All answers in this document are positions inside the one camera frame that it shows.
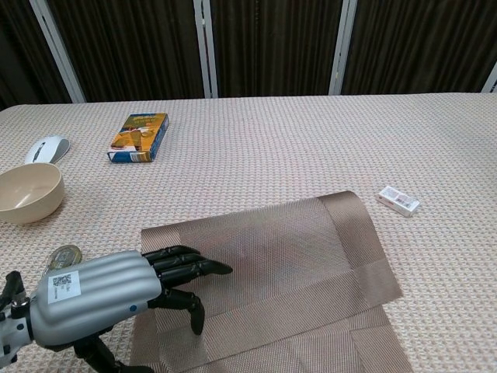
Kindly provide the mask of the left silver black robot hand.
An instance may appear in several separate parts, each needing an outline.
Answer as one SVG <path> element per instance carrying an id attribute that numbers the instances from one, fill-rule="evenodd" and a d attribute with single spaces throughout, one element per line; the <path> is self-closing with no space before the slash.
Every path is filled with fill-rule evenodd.
<path id="1" fill-rule="evenodd" d="M 179 286 L 229 265 L 183 245 L 149 253 L 136 250 L 101 256 L 43 276 L 30 302 L 30 335 L 52 351 L 73 348 L 97 372 L 150 372 L 118 361 L 101 335 L 149 309 L 186 310 L 194 334 L 203 332 L 202 301 Z"/>

